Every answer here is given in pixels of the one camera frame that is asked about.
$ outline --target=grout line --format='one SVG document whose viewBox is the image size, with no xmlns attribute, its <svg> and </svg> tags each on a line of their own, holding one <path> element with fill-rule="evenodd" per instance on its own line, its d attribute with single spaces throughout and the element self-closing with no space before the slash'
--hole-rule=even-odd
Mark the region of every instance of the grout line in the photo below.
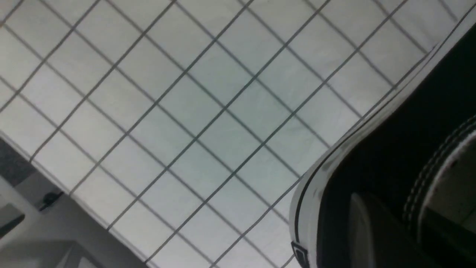
<svg viewBox="0 0 476 268">
<path fill-rule="evenodd" d="M 256 226 L 258 225 L 258 223 L 260 223 L 260 221 L 262 219 L 264 219 L 264 217 L 268 214 L 268 212 L 274 208 L 280 201 L 281 199 L 283 199 L 294 187 L 296 187 L 299 182 L 302 180 L 302 178 L 304 177 L 304 175 L 302 175 L 298 180 L 296 180 L 272 205 L 270 208 L 268 208 L 264 213 L 263 215 L 261 215 L 258 220 L 256 220 L 255 223 L 253 223 L 246 231 L 244 231 L 221 255 L 220 257 L 218 257 L 212 264 L 212 266 L 210 266 L 210 268 L 213 268 L 218 262 L 220 262 L 220 260 L 242 239 L 242 238 L 246 238 L 246 235 Z"/>
<path fill-rule="evenodd" d="M 458 17 L 453 13 L 451 8 L 446 4 L 445 0 L 438 0 L 443 9 L 448 13 L 453 22 L 458 22 Z"/>
<path fill-rule="evenodd" d="M 372 0 L 377 6 L 378 8 L 386 15 L 388 16 L 389 13 L 388 11 L 385 9 L 385 7 L 382 5 L 382 3 L 380 3 L 380 0 Z M 403 34 L 405 35 L 408 40 L 410 40 L 410 42 L 412 42 L 423 54 L 427 54 L 428 51 L 420 44 L 418 43 L 418 41 L 413 38 L 411 36 L 410 33 L 408 33 L 395 19 L 393 18 L 390 18 L 390 22 Z"/>
<path fill-rule="evenodd" d="M 73 27 L 66 33 L 66 35 L 61 38 L 61 40 L 56 44 L 56 46 L 53 47 L 53 49 L 46 55 L 46 57 L 40 61 L 38 66 L 33 70 L 33 72 L 28 76 L 28 78 L 23 82 L 23 84 L 18 88 L 18 90 L 12 95 L 11 98 L 8 99 L 8 101 L 0 108 L 0 113 L 7 108 L 7 106 L 15 99 L 26 87 L 28 82 L 35 76 L 35 74 L 40 70 L 40 68 L 45 64 L 45 62 L 53 55 L 54 52 L 64 43 L 64 41 L 73 33 L 74 29 L 81 23 L 81 21 L 91 12 L 91 10 L 99 3 L 100 0 L 96 0 L 89 8 L 86 10 L 86 12 L 81 16 L 81 18 L 73 25 Z M 23 45 L 25 45 L 28 49 L 32 50 L 33 48 L 26 42 L 24 41 L 19 35 L 17 35 L 7 24 L 3 25 L 3 28 L 7 30 L 11 35 L 13 35 L 17 40 L 19 40 Z"/>
<path fill-rule="evenodd" d="M 3 18 L 3 20 L 0 22 L 0 28 L 2 27 L 3 24 L 7 23 L 7 20 L 17 11 L 17 9 L 21 6 L 21 4 L 24 2 L 24 0 L 18 1 L 18 3 L 11 9 L 7 15 Z"/>
<path fill-rule="evenodd" d="M 316 7 L 309 0 L 303 0 L 311 9 L 316 10 Z M 328 17 L 320 13 L 320 17 L 332 28 L 334 29 L 342 38 L 344 38 L 354 49 L 357 49 L 357 45 L 348 37 L 341 29 L 339 29 Z M 394 85 L 393 82 L 388 78 L 383 71 L 381 71 L 360 49 L 358 54 L 368 63 L 368 65 L 391 87 Z"/>
<path fill-rule="evenodd" d="M 207 28 L 201 24 L 197 18 L 195 18 L 185 7 L 183 7 L 179 2 L 176 3 L 178 8 L 182 10 L 197 26 L 199 26 L 209 37 L 213 38 L 213 34 L 207 30 Z M 228 48 L 226 48 L 219 40 L 217 41 L 217 45 L 222 48 L 225 53 L 230 56 L 244 71 L 246 71 L 251 77 L 255 76 L 255 74 L 243 63 L 241 62 Z M 256 81 L 268 92 L 270 93 L 288 112 L 292 112 L 292 109 L 279 97 L 277 96 L 267 85 L 265 85 L 258 77 Z M 320 142 L 322 142 L 327 148 L 329 148 L 329 144 L 316 132 L 314 131 L 304 120 L 302 120 L 297 114 L 295 115 L 296 119 L 300 121 Z"/>
</svg>

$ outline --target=tile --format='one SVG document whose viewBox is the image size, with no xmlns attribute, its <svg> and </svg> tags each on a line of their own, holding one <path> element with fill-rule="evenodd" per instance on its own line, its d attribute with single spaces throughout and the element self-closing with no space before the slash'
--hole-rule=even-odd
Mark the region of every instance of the tile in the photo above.
<svg viewBox="0 0 476 268">
<path fill-rule="evenodd" d="M 284 41 L 314 13 L 302 0 L 256 0 L 249 7 Z"/>
<path fill-rule="evenodd" d="M 24 100 L 16 97 L 0 113 L 0 131 L 32 155 L 53 133 L 54 127 Z"/>
<path fill-rule="evenodd" d="M 297 114 L 329 145 L 340 139 L 359 119 L 327 86 L 323 86 Z"/>
<path fill-rule="evenodd" d="M 91 170 L 94 163 L 61 132 L 36 155 L 35 161 L 61 180 L 70 191 Z"/>
<path fill-rule="evenodd" d="M 65 40 L 48 62 L 85 94 L 111 67 L 76 33 Z"/>
<path fill-rule="evenodd" d="M 25 1 L 8 19 L 8 26 L 41 56 L 46 56 L 69 27 L 40 1 Z"/>
<path fill-rule="evenodd" d="M 385 19 L 372 0 L 332 0 L 321 13 L 357 46 Z"/>
<path fill-rule="evenodd" d="M 229 109 L 262 140 L 265 140 L 290 114 L 256 81 Z"/>
<path fill-rule="evenodd" d="M 213 260 L 238 238 L 238 234 L 207 206 L 202 207 L 180 233 Z"/>
<path fill-rule="evenodd" d="M 361 51 L 393 83 L 423 57 L 423 53 L 390 22 L 386 22 Z"/>
<path fill-rule="evenodd" d="M 15 89 L 19 89 L 40 64 L 20 41 L 0 28 L 0 75 Z"/>
<path fill-rule="evenodd" d="M 292 110 L 322 83 L 288 50 L 283 50 L 258 78 Z"/>
<path fill-rule="evenodd" d="M 170 1 L 167 0 L 112 0 L 112 2 L 143 30 L 145 30 L 170 3 Z"/>
<path fill-rule="evenodd" d="M 227 104 L 251 79 L 217 44 L 214 44 L 189 71 L 223 104 Z"/>
<path fill-rule="evenodd" d="M 236 0 L 180 0 L 178 2 L 214 36 L 217 36 L 241 9 L 241 5 Z"/>
<path fill-rule="evenodd" d="M 91 104 L 84 102 L 63 125 L 63 130 L 99 160 L 122 136 L 122 132 Z"/>
<path fill-rule="evenodd" d="M 0 81 L 0 107 L 2 107 L 12 97 L 13 91 Z"/>
<path fill-rule="evenodd" d="M 82 99 L 46 65 L 40 67 L 21 93 L 58 125 Z"/>
<path fill-rule="evenodd" d="M 172 230 L 140 202 L 117 221 L 113 230 L 134 245 L 145 258 L 150 257 L 172 234 Z"/>
<path fill-rule="evenodd" d="M 45 2 L 61 14 L 69 23 L 75 24 L 91 7 L 94 0 L 45 0 Z"/>
<path fill-rule="evenodd" d="M 427 51 L 443 40 L 455 24 L 439 1 L 409 1 L 393 18 Z"/>
<path fill-rule="evenodd" d="M 270 204 L 298 179 L 264 147 L 238 171 L 238 175 Z"/>
<path fill-rule="evenodd" d="M 236 177 L 228 181 L 209 204 L 241 232 L 245 232 L 268 209 Z"/>
<path fill-rule="evenodd" d="M 270 212 L 249 232 L 246 237 L 278 267 L 283 266 L 293 254 L 289 242 L 289 226 L 276 214 Z"/>
<path fill-rule="evenodd" d="M 109 225 L 132 203 L 134 197 L 101 168 L 96 168 L 72 195 Z"/>
<path fill-rule="evenodd" d="M 355 54 L 328 82 L 360 114 L 365 114 L 392 87 Z"/>
<path fill-rule="evenodd" d="M 162 110 L 155 107 L 131 135 L 168 165 L 190 143 L 190 137 Z"/>
<path fill-rule="evenodd" d="M 291 209 L 291 200 L 293 199 L 294 192 L 296 187 L 292 188 L 289 193 L 287 193 L 283 199 L 281 199 L 276 206 L 274 207 L 282 216 L 289 218 L 289 211 Z"/>
<path fill-rule="evenodd" d="M 294 117 L 269 140 L 268 145 L 300 175 L 327 150 L 327 147 Z"/>
<path fill-rule="evenodd" d="M 220 111 L 218 104 L 186 76 L 160 104 L 195 135 Z"/>
<path fill-rule="evenodd" d="M 187 149 L 171 169 L 203 199 L 230 176 L 230 171 L 198 143 Z"/>
<path fill-rule="evenodd" d="M 232 169 L 259 146 L 258 141 L 227 113 L 223 113 L 200 140 Z"/>
<path fill-rule="evenodd" d="M 354 50 L 319 16 L 302 30 L 290 47 L 323 78 L 327 78 Z"/>
<path fill-rule="evenodd" d="M 96 5 L 78 25 L 78 30 L 113 62 L 117 61 L 140 35 L 140 32 L 106 1 L 100 1 Z"/>
<path fill-rule="evenodd" d="M 170 172 L 164 173 L 142 196 L 142 200 L 175 228 L 202 204 Z"/>
<path fill-rule="evenodd" d="M 271 268 L 272 266 L 245 240 L 240 240 L 218 263 L 226 268 Z"/>
<path fill-rule="evenodd" d="M 257 73 L 281 48 L 276 38 L 247 10 L 218 41 L 254 73 Z"/>
<path fill-rule="evenodd" d="M 89 99 L 126 130 L 153 105 L 116 70 L 104 79 Z"/>
<path fill-rule="evenodd" d="M 149 263 L 158 267 L 208 268 L 208 263 L 181 237 L 174 236 Z"/>
<path fill-rule="evenodd" d="M 119 64 L 135 83 L 158 99 L 182 71 L 154 45 L 143 38 Z"/>
<path fill-rule="evenodd" d="M 163 170 L 157 161 L 126 137 L 104 159 L 102 166 L 135 194 L 140 194 Z"/>
<path fill-rule="evenodd" d="M 184 68 L 211 42 L 210 37 L 175 5 L 165 13 L 160 23 L 150 29 L 148 35 Z"/>
</svg>

